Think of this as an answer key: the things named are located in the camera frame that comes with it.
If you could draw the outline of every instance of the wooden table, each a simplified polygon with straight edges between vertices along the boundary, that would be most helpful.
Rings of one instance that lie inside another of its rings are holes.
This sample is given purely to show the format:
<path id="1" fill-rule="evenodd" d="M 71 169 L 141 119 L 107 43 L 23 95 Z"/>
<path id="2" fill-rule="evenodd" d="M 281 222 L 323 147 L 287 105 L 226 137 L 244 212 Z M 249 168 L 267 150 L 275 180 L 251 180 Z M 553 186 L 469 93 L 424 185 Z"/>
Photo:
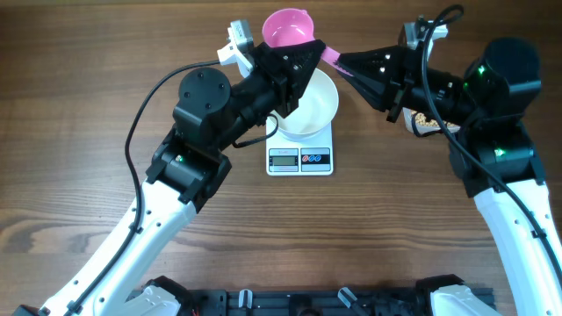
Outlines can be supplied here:
<path id="1" fill-rule="evenodd" d="M 25 1 L 23 4 L 36 4 Z M 440 1 L 192 2 L 0 8 L 0 314 L 41 306 L 88 260 L 133 199 L 126 133 L 149 89 L 171 69 L 216 59 L 230 21 L 247 18 L 256 42 L 283 7 L 306 8 L 315 36 L 343 52 L 396 43 L 402 23 L 434 17 Z M 562 227 L 562 79 L 557 1 L 465 2 L 463 20 L 434 49 L 431 67 L 462 75 L 489 40 L 521 36 L 543 59 L 543 93 L 524 122 L 543 159 Z M 416 139 L 385 121 L 336 72 L 335 173 L 270 177 L 265 145 L 229 148 L 233 169 L 146 279 L 189 289 L 337 289 L 412 286 L 454 273 L 494 287 L 515 307 L 494 240 L 445 139 Z M 221 68 L 232 83 L 236 66 Z M 172 125 L 181 76 L 156 93 L 133 139 L 141 178 Z M 264 133 L 254 128 L 244 138 Z"/>

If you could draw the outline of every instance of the pink cup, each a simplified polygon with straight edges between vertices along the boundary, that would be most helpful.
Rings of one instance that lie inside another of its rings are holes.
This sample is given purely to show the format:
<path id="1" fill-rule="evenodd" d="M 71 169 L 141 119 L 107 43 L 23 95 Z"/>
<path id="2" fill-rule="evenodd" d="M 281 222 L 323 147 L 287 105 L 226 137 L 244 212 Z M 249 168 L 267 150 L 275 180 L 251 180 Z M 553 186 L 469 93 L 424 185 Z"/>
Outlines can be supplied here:
<path id="1" fill-rule="evenodd" d="M 314 40 L 314 22 L 306 10 L 282 9 L 271 14 L 263 23 L 263 40 L 270 47 L 298 45 Z M 322 60 L 330 66 L 350 75 L 336 65 L 340 53 L 326 47 Z"/>

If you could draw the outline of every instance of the white bowl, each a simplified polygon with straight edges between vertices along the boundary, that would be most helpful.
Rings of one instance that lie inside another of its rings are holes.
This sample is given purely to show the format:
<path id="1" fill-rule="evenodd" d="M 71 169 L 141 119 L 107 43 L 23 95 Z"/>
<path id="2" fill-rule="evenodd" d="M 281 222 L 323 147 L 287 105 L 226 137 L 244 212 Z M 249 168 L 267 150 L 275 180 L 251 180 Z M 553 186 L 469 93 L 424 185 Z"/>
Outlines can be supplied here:
<path id="1" fill-rule="evenodd" d="M 272 112 L 279 121 L 279 132 L 288 139 L 304 139 L 326 127 L 337 113 L 339 96 L 335 84 L 323 71 L 315 69 L 299 107 L 287 118 Z"/>

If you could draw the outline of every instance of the black cable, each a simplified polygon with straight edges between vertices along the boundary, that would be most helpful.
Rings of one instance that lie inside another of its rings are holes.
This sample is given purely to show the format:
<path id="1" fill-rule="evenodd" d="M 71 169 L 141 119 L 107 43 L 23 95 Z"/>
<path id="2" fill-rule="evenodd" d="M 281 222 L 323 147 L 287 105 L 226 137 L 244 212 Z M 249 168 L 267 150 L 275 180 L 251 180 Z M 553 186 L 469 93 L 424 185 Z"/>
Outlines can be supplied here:
<path id="1" fill-rule="evenodd" d="M 246 141 L 243 141 L 243 142 L 238 143 L 238 144 L 236 144 L 236 142 L 233 141 L 232 147 L 234 147 L 234 148 L 243 148 L 243 147 L 246 147 L 246 146 L 254 145 L 254 144 L 257 144 L 257 143 L 260 142 L 260 141 L 267 140 L 269 137 L 275 135 L 275 133 L 277 133 L 277 130 L 279 129 L 279 121 L 277 120 L 277 117 L 276 117 L 275 115 L 273 115 L 273 114 L 268 114 L 267 116 L 270 117 L 270 118 L 274 118 L 274 119 L 275 119 L 275 129 L 273 129 L 273 132 L 271 132 L 271 133 L 269 133 L 269 134 L 267 134 L 267 135 L 265 135 L 265 136 L 258 137 L 258 138 L 253 139 L 253 140 L 246 140 Z"/>
<path id="2" fill-rule="evenodd" d="M 199 62 L 188 66 L 183 66 L 181 68 L 178 68 L 170 72 L 169 74 L 164 76 L 162 80 L 159 83 L 157 83 L 154 88 L 152 88 L 152 90 L 148 93 L 147 97 L 142 102 L 142 105 L 140 106 L 137 115 L 134 117 L 133 123 L 131 124 L 131 129 L 129 130 L 129 134 L 126 136 L 126 141 L 125 141 L 126 164 L 129 167 L 129 170 L 131 170 L 131 176 L 133 177 L 133 184 L 134 184 L 134 193 L 137 198 L 137 207 L 136 207 L 136 212 L 134 214 L 134 222 L 129 227 L 130 228 L 129 234 L 126 236 L 125 240 L 121 244 L 121 247 L 119 247 L 113 258 L 107 263 L 107 265 L 105 265 L 105 268 L 99 273 L 99 275 L 96 276 L 94 281 L 88 286 L 88 288 L 82 293 L 82 295 L 80 295 L 80 297 L 76 300 L 76 302 L 74 302 L 74 304 L 72 304 L 72 306 L 68 308 L 67 312 L 64 314 L 65 316 L 71 316 L 73 313 L 80 310 L 82 306 L 82 302 L 92 293 L 92 291 L 94 291 L 96 286 L 102 281 L 105 275 L 107 275 L 107 272 L 109 272 L 109 270 L 113 267 L 113 265 L 115 265 L 115 262 L 117 262 L 117 260 L 121 257 L 121 255 L 123 255 L 127 246 L 131 243 L 131 240 L 133 239 L 134 235 L 136 234 L 139 228 L 139 224 L 141 222 L 141 216 L 142 216 L 142 190 L 141 190 L 141 184 L 139 183 L 139 177 L 137 176 L 137 171 L 134 168 L 133 161 L 131 160 L 131 153 L 129 152 L 129 147 L 131 146 L 131 139 L 133 138 L 134 129 L 137 127 L 142 112 L 144 111 L 144 108 L 147 107 L 148 101 L 155 94 L 158 88 L 160 88 L 172 76 L 192 68 L 212 66 L 212 65 L 217 65 L 219 63 L 220 63 L 219 61 Z"/>
<path id="3" fill-rule="evenodd" d="M 459 13 L 452 18 L 445 19 L 453 11 L 459 11 Z M 471 153 L 469 153 L 468 150 L 466 150 L 455 139 L 455 137 L 449 131 L 447 126 L 445 126 L 443 120 L 441 119 L 441 116 L 439 116 L 439 112 L 437 111 L 436 105 L 433 103 L 433 99 L 431 98 L 431 91 L 429 90 L 429 84 L 428 84 L 429 41 L 433 36 L 433 32 L 439 25 L 448 24 L 450 23 L 449 21 L 454 22 L 458 20 L 460 17 L 462 17 L 464 13 L 465 13 L 465 9 L 463 8 L 462 5 L 454 4 L 448 7 L 447 9 L 443 10 L 441 13 L 439 13 L 437 18 L 435 18 L 434 23 L 432 23 L 428 29 L 428 33 L 426 34 L 424 40 L 423 54 L 421 55 L 421 83 L 423 84 L 423 92 L 425 94 L 426 101 L 428 102 L 429 109 L 433 113 L 434 120 L 437 122 L 439 127 L 441 127 L 441 129 L 443 130 L 443 134 L 445 135 L 445 137 L 447 137 L 451 145 L 454 148 L 456 148 L 460 153 L 462 153 L 462 155 L 466 157 L 466 159 L 468 159 L 472 163 L 472 165 L 474 165 L 481 172 L 485 173 L 488 177 L 494 180 L 494 182 L 514 200 L 517 206 L 521 208 L 521 211 L 523 212 L 525 217 L 529 220 L 530 224 L 533 226 L 533 229 L 537 234 L 537 238 L 539 238 L 540 241 L 543 243 L 544 250 L 546 251 L 546 254 L 551 260 L 552 267 L 554 268 L 554 271 L 558 277 L 558 284 L 562 288 L 562 269 L 560 268 L 560 263 L 558 262 L 556 256 L 554 255 L 554 251 L 552 250 L 551 244 L 546 239 L 546 234 L 543 233 L 543 228 L 540 225 L 538 225 L 537 220 L 533 217 L 533 215 L 531 214 L 525 203 L 500 178 L 494 175 L 490 170 L 486 168 L 486 166 L 484 166 L 476 158 L 474 158 L 474 156 Z"/>

